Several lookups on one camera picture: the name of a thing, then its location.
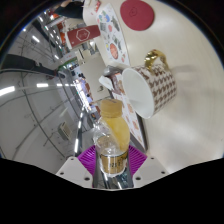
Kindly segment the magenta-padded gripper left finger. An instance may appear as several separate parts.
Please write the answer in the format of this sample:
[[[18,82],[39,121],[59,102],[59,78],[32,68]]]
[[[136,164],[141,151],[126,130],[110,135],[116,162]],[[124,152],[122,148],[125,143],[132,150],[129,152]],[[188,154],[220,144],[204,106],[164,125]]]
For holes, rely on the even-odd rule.
[[[91,146],[79,156],[69,157],[56,175],[84,188],[96,188],[98,171],[95,146]]]

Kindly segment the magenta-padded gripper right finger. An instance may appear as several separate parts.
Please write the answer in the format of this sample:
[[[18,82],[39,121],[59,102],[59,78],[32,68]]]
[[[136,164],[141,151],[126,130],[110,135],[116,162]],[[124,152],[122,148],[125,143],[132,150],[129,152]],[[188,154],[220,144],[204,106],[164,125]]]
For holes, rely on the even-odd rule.
[[[129,146],[127,188],[141,188],[168,175],[168,171],[154,156],[147,156]]]

